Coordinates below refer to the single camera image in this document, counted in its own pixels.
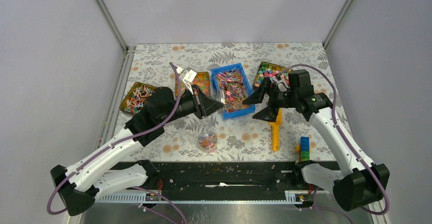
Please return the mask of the yellow plastic scoop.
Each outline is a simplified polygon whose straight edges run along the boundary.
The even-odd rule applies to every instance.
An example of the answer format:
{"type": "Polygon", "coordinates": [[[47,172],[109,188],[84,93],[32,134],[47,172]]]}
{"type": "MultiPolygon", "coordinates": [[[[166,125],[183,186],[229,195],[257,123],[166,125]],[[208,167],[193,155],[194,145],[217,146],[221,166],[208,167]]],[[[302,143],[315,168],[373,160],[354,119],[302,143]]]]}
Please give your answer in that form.
{"type": "Polygon", "coordinates": [[[281,109],[278,111],[278,115],[276,117],[276,120],[274,122],[268,123],[272,129],[272,151],[277,152],[280,149],[280,143],[279,143],[279,132],[280,132],[280,126],[282,124],[282,112],[281,109]]]}

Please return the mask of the clear glass jar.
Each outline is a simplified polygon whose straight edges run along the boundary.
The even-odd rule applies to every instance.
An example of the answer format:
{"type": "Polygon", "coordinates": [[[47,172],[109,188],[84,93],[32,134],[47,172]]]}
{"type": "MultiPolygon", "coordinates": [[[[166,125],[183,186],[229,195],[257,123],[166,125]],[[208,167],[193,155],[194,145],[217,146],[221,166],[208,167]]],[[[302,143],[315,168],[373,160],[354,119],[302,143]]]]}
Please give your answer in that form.
{"type": "Polygon", "coordinates": [[[198,147],[206,153],[213,153],[217,149],[217,145],[217,134],[212,131],[202,132],[198,136],[198,147]]]}

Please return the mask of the blue plastic candy bin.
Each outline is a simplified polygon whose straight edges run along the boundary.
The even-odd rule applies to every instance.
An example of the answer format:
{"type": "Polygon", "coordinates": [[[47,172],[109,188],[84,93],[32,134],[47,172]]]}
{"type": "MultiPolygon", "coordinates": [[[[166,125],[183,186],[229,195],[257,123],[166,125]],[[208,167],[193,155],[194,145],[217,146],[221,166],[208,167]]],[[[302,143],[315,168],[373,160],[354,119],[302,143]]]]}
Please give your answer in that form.
{"type": "Polygon", "coordinates": [[[225,95],[225,107],[222,109],[223,120],[246,116],[255,112],[255,105],[242,102],[252,94],[242,64],[221,66],[211,69],[211,82],[217,92],[222,89],[225,95]]]}

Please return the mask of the white round jar lid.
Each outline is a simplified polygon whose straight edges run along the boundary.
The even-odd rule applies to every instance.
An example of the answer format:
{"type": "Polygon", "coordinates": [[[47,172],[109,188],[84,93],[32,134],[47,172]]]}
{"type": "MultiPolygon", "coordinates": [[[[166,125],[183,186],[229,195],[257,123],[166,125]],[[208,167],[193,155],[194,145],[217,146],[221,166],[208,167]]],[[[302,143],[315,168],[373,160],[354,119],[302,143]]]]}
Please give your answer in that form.
{"type": "Polygon", "coordinates": [[[217,91],[217,100],[218,100],[220,103],[223,104],[223,107],[225,107],[225,104],[226,104],[226,102],[225,102],[225,95],[224,95],[224,92],[223,92],[222,89],[219,89],[219,90],[217,91]]]}

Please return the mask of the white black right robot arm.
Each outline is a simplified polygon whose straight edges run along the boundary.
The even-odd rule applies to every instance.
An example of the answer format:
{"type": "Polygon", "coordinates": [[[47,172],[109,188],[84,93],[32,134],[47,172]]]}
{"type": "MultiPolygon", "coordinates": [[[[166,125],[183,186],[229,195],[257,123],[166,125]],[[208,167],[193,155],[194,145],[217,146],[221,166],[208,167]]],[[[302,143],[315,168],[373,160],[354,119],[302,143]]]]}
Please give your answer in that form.
{"type": "Polygon", "coordinates": [[[275,122],[279,109],[294,108],[324,139],[340,171],[330,170],[313,160],[298,163],[292,175],[296,188],[305,189],[310,184],[331,193],[345,211],[385,201],[385,207],[375,215],[383,215],[389,209],[385,192],[390,172],[385,164],[376,164],[357,145],[348,131],[340,124],[336,114],[336,99],[330,100],[324,93],[316,93],[310,74],[305,69],[290,71],[288,82],[272,81],[266,77],[260,86],[248,96],[244,104],[261,103],[269,96],[267,106],[253,115],[253,119],[275,122]]]}

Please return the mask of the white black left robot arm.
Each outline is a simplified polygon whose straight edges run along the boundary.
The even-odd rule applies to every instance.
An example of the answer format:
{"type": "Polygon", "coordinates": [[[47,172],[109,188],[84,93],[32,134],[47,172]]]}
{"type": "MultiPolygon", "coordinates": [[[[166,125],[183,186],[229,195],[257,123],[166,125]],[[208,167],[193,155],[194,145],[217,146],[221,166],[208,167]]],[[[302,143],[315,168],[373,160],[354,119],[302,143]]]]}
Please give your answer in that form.
{"type": "Polygon", "coordinates": [[[166,123],[194,114],[206,118],[223,108],[223,103],[206,96],[193,85],[175,98],[168,87],[155,89],[143,108],[104,147],[68,167],[56,165],[50,170],[65,212],[76,216],[87,211],[97,199],[111,193],[143,185],[157,185],[158,171],[150,160],[139,160],[133,166],[108,171],[126,155],[142,149],[164,133],[166,123]]]}

